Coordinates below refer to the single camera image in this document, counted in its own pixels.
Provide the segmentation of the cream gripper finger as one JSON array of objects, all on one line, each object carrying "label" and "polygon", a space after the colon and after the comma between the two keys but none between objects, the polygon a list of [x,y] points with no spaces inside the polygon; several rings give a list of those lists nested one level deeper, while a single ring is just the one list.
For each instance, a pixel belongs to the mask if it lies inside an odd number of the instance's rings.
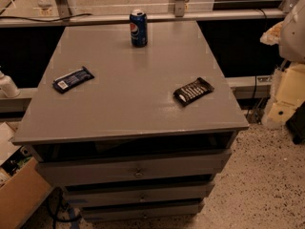
[{"label": "cream gripper finger", "polygon": [[284,124],[305,101],[305,65],[291,63],[284,71],[275,70],[270,96],[267,120]]},{"label": "cream gripper finger", "polygon": [[260,37],[260,42],[269,46],[277,44],[279,42],[282,25],[283,22],[278,22],[265,31]]}]

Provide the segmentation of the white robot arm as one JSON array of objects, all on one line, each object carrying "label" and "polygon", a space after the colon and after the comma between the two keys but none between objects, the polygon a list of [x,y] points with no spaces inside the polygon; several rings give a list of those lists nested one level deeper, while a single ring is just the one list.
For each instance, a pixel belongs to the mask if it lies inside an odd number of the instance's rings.
[{"label": "white robot arm", "polygon": [[286,70],[274,71],[262,118],[264,125],[277,128],[305,102],[305,0],[298,0],[282,22],[262,34],[260,42],[277,44],[279,55],[290,63]]}]

